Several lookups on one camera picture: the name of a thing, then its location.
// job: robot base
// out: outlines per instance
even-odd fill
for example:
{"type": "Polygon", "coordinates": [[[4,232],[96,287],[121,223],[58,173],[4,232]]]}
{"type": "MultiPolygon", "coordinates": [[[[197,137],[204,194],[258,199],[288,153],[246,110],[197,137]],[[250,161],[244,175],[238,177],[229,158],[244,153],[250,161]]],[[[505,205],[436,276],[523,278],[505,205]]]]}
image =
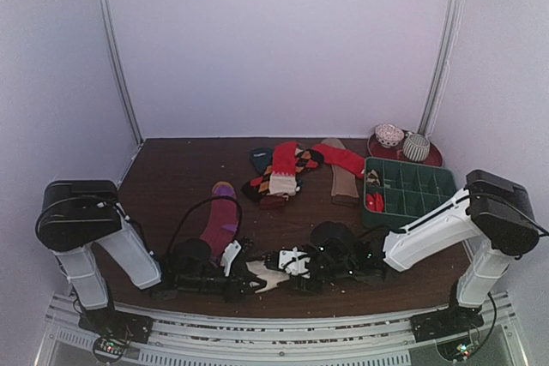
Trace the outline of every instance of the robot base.
{"type": "Polygon", "coordinates": [[[410,318],[416,342],[440,339],[458,333],[468,332],[473,327],[484,325],[481,308],[463,308],[455,298],[457,282],[452,286],[447,309],[416,315],[410,318]]]}
{"type": "Polygon", "coordinates": [[[89,332],[99,334],[111,334],[113,338],[119,340],[131,339],[135,343],[146,344],[148,336],[153,328],[153,319],[148,316],[134,315],[133,313],[120,312],[116,310],[113,314],[114,322],[109,322],[113,326],[109,330],[97,330],[93,327],[88,318],[80,316],[78,327],[89,332]]]}

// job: rolled sock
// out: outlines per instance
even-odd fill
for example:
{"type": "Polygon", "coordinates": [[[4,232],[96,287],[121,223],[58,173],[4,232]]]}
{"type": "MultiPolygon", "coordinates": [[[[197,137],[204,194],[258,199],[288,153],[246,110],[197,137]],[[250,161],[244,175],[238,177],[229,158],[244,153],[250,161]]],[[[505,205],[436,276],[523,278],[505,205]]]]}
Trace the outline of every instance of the rolled sock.
{"type": "MultiPolygon", "coordinates": [[[[212,196],[237,198],[231,184],[218,182],[212,189],[212,196]]],[[[238,225],[237,205],[232,201],[212,201],[209,220],[200,238],[212,248],[212,258],[221,258],[226,246],[234,240],[238,225]]]]}
{"type": "Polygon", "coordinates": [[[274,148],[273,171],[268,193],[270,195],[290,195],[297,193],[295,180],[295,155],[298,143],[289,141],[274,148]]]}
{"type": "MultiPolygon", "coordinates": [[[[324,139],[323,144],[345,150],[339,139],[324,139]]],[[[332,165],[332,203],[342,206],[356,206],[359,204],[356,177],[341,166],[332,165]]]]}
{"type": "Polygon", "coordinates": [[[259,208],[263,210],[280,209],[286,205],[289,196],[266,195],[259,201],[259,208]]]}
{"type": "Polygon", "coordinates": [[[324,162],[327,165],[337,165],[350,171],[359,179],[364,178],[365,159],[358,154],[346,149],[338,149],[328,145],[315,145],[313,150],[320,152],[324,156],[324,162]]]}
{"type": "MultiPolygon", "coordinates": [[[[295,173],[306,173],[307,171],[316,169],[323,162],[324,157],[316,150],[306,149],[303,151],[298,151],[294,156],[295,173]]],[[[260,202],[266,195],[268,195],[272,171],[273,166],[267,166],[265,173],[263,173],[260,177],[250,180],[242,186],[242,193],[244,193],[248,199],[260,202]]],[[[302,185],[300,179],[296,178],[296,182],[299,188],[302,185]]]]}

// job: white wall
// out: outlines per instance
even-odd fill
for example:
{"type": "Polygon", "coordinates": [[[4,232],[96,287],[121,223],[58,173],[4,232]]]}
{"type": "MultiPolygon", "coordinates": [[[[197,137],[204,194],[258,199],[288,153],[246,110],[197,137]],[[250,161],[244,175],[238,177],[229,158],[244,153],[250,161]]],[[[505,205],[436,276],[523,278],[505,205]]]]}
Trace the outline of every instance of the white wall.
{"type": "Polygon", "coordinates": [[[419,124],[447,0],[111,0],[146,137],[419,124]]]}
{"type": "MultiPolygon", "coordinates": [[[[433,140],[464,182],[476,168],[525,185],[549,228],[549,0],[466,0],[433,140]]],[[[549,242],[513,265],[533,365],[549,358],[549,242]]]]}
{"type": "Polygon", "coordinates": [[[66,289],[34,237],[53,179],[119,179],[136,150],[96,0],[1,0],[0,352],[27,365],[47,305],[66,289]]]}

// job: black cable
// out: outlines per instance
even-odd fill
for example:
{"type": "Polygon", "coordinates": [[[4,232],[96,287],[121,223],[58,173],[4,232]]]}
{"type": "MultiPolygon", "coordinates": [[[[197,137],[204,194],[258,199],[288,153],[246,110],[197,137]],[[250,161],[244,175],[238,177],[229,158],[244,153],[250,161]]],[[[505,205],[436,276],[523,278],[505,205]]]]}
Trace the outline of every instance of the black cable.
{"type": "Polygon", "coordinates": [[[284,266],[282,266],[281,270],[282,271],[286,271],[287,267],[290,266],[292,263],[295,263],[296,261],[300,261],[306,257],[310,257],[308,254],[304,254],[304,255],[300,255],[298,256],[298,258],[296,259],[295,257],[293,257],[292,259],[290,259],[289,261],[287,261],[284,266]]]}
{"type": "Polygon", "coordinates": [[[34,234],[39,239],[40,234],[40,223],[42,223],[42,219],[44,218],[45,214],[50,212],[54,207],[57,207],[59,205],[62,205],[64,203],[68,203],[70,201],[80,201],[82,199],[89,199],[94,201],[106,201],[106,199],[103,199],[99,196],[75,196],[75,197],[67,197],[65,199],[61,199],[60,201],[54,201],[51,205],[49,205],[47,208],[43,209],[42,212],[38,215],[38,218],[36,219],[36,225],[34,226],[34,234]]]}
{"type": "Polygon", "coordinates": [[[237,223],[237,229],[234,232],[234,237],[237,237],[238,233],[240,232],[240,226],[242,225],[242,215],[243,215],[242,214],[242,207],[240,206],[240,203],[238,203],[238,201],[232,196],[213,196],[213,197],[209,197],[208,199],[204,199],[203,201],[199,201],[194,206],[191,206],[187,210],[187,212],[185,212],[185,214],[183,215],[183,218],[181,218],[181,220],[179,220],[178,227],[176,228],[175,232],[173,232],[173,236],[170,239],[170,242],[168,243],[168,245],[166,247],[166,256],[168,256],[170,254],[170,252],[172,251],[173,244],[175,243],[175,240],[177,239],[178,234],[181,231],[181,228],[183,227],[183,225],[185,223],[185,220],[187,220],[187,218],[189,218],[190,214],[193,213],[195,210],[197,210],[197,208],[205,205],[206,203],[210,203],[211,201],[221,201],[221,200],[231,201],[232,203],[234,203],[237,206],[238,223],[237,223]]]}
{"type": "Polygon", "coordinates": [[[77,309],[76,308],[76,304],[78,303],[78,306],[80,306],[80,300],[78,300],[78,297],[72,301],[72,309],[78,314],[78,315],[81,315],[81,316],[84,316],[84,312],[80,309],[77,309]]]}
{"type": "Polygon", "coordinates": [[[469,358],[476,355],[480,351],[480,349],[482,349],[482,347],[486,344],[490,336],[492,336],[494,327],[496,327],[496,321],[498,320],[498,306],[496,306],[496,302],[494,302],[494,298],[490,292],[488,292],[488,297],[490,298],[490,301],[492,302],[492,306],[494,308],[494,318],[492,320],[492,325],[490,326],[490,330],[488,330],[488,334],[484,337],[484,340],[482,341],[482,343],[479,345],[479,347],[474,349],[473,353],[471,353],[469,358]]]}

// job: red plate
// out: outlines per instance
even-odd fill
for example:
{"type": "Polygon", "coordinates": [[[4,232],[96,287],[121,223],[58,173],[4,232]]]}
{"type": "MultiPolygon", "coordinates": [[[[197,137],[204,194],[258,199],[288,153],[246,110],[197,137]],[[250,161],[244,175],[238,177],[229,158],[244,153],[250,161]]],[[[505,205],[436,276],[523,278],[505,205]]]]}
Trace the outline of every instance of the red plate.
{"type": "MultiPolygon", "coordinates": [[[[399,160],[401,162],[410,162],[411,160],[406,159],[404,153],[402,152],[402,145],[404,141],[401,141],[395,147],[390,149],[381,146],[381,143],[377,141],[376,135],[370,136],[368,139],[368,153],[370,156],[375,158],[390,159],[390,160],[399,160]]],[[[438,151],[437,147],[431,143],[431,150],[429,156],[423,162],[418,162],[421,165],[428,166],[437,166],[442,167],[443,165],[443,155],[438,151]]]]}

